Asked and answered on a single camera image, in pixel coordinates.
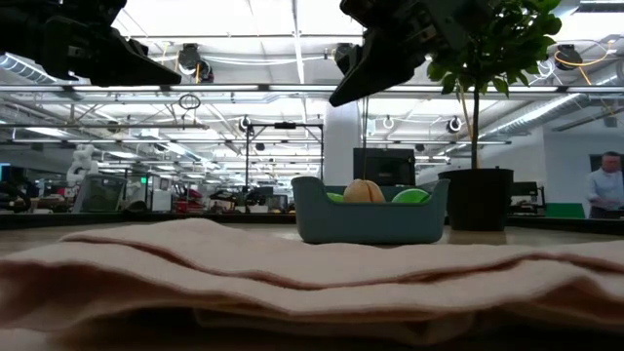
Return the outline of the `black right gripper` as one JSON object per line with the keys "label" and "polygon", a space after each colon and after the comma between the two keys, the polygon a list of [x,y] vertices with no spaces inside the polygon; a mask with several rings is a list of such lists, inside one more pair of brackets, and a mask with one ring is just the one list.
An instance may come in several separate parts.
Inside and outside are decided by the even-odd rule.
{"label": "black right gripper", "polygon": [[339,8],[367,31],[362,45],[336,49],[343,78],[332,106],[407,82],[426,61],[423,53],[460,51],[488,21],[488,0],[341,0]]}

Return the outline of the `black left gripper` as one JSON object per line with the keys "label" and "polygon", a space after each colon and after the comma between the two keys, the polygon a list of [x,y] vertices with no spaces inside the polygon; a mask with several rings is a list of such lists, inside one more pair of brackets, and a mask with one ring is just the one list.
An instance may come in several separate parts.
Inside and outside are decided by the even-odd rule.
{"label": "black left gripper", "polygon": [[93,78],[121,54],[117,75],[101,77],[101,86],[179,84],[178,73],[112,27],[126,4],[127,0],[0,0],[0,52],[32,59],[65,80],[71,72]]}

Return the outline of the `tan orange toy fruit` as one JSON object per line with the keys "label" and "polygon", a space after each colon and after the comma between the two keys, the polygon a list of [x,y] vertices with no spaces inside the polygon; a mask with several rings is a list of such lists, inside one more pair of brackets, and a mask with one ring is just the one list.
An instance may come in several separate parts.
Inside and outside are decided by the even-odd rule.
{"label": "tan orange toy fruit", "polygon": [[366,179],[354,179],[343,192],[345,203],[384,203],[385,197],[379,186]]}

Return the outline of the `teal plastic tupperware container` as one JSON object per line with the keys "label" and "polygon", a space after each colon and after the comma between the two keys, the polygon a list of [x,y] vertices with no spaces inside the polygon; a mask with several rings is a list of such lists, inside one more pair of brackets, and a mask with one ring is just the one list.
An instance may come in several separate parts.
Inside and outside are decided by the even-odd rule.
{"label": "teal plastic tupperware container", "polygon": [[322,181],[292,180],[298,233],[308,244],[419,245],[444,232],[449,181],[430,184],[425,203],[344,203],[331,200]]}

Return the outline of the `black hanging ceiling device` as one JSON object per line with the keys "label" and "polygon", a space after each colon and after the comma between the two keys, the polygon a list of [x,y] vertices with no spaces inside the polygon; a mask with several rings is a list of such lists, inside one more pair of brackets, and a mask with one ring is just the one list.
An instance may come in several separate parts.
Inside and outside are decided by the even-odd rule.
{"label": "black hanging ceiling device", "polygon": [[196,84],[212,84],[215,79],[213,68],[201,57],[198,49],[197,44],[183,44],[177,54],[177,68]]}

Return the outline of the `white robot figure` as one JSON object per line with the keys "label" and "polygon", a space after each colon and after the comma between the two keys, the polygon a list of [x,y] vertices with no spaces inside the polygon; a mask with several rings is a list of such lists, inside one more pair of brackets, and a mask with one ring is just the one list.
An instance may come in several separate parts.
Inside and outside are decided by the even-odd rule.
{"label": "white robot figure", "polygon": [[86,175],[98,173],[98,162],[93,159],[95,148],[91,144],[78,144],[73,152],[73,161],[67,170],[66,181],[69,186],[82,182]]}

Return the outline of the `grey mesh bin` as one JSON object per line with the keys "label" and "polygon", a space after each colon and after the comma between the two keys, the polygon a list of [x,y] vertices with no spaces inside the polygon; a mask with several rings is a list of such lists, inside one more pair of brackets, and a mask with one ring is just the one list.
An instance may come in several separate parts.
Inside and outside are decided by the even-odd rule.
{"label": "grey mesh bin", "polygon": [[86,175],[73,204],[74,214],[114,213],[120,208],[127,181],[115,175]]}

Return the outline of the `green plant in black pot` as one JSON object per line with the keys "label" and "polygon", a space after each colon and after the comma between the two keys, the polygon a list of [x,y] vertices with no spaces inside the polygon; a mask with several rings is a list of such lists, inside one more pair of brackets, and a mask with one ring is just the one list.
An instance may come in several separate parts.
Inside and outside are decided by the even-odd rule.
{"label": "green plant in black pot", "polygon": [[513,84],[529,85],[526,75],[538,72],[561,30],[562,21],[553,14],[561,1],[493,0],[491,15],[468,31],[467,45],[452,57],[436,54],[429,64],[428,77],[443,85],[445,95],[473,98],[471,166],[439,174],[449,181],[447,213],[454,230],[505,227],[514,172],[479,165],[480,97],[489,86],[508,96]]}

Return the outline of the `black monitor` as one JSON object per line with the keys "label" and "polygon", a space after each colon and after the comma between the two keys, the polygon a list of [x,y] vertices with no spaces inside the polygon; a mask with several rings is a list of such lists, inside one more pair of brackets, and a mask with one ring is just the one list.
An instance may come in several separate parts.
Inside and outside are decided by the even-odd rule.
{"label": "black monitor", "polygon": [[511,188],[509,215],[545,216],[545,188],[535,181],[514,182]]}

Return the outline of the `green board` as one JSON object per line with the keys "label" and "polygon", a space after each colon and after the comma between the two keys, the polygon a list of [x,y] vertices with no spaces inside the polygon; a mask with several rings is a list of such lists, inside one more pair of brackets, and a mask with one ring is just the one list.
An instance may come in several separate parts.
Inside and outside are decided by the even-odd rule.
{"label": "green board", "polygon": [[547,203],[545,216],[575,219],[584,219],[586,217],[584,207],[581,203]]}

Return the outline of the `person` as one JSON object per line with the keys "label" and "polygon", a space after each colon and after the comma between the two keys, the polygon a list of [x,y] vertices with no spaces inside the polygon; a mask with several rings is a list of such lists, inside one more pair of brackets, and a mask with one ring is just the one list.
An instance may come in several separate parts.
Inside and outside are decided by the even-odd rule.
{"label": "person", "polygon": [[588,174],[586,199],[591,219],[624,217],[624,173],[618,153],[607,151],[601,166]]}

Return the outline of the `folded beige towel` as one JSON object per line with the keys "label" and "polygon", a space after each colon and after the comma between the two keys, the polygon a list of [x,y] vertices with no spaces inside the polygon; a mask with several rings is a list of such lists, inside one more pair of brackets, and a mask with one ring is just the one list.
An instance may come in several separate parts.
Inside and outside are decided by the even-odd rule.
{"label": "folded beige towel", "polygon": [[180,308],[207,328],[442,343],[519,323],[624,336],[624,241],[309,245],[190,218],[0,257],[0,329]]}

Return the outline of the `black aluminium table frame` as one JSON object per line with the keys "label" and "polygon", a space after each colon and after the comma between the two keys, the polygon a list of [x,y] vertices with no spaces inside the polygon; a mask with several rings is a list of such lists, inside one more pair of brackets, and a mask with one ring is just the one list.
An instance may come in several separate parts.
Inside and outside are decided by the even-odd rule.
{"label": "black aluminium table frame", "polygon": [[[152,223],[204,218],[227,224],[296,224],[294,214],[0,214],[0,230],[55,226]],[[624,237],[624,220],[510,216],[508,227],[605,234]]]}

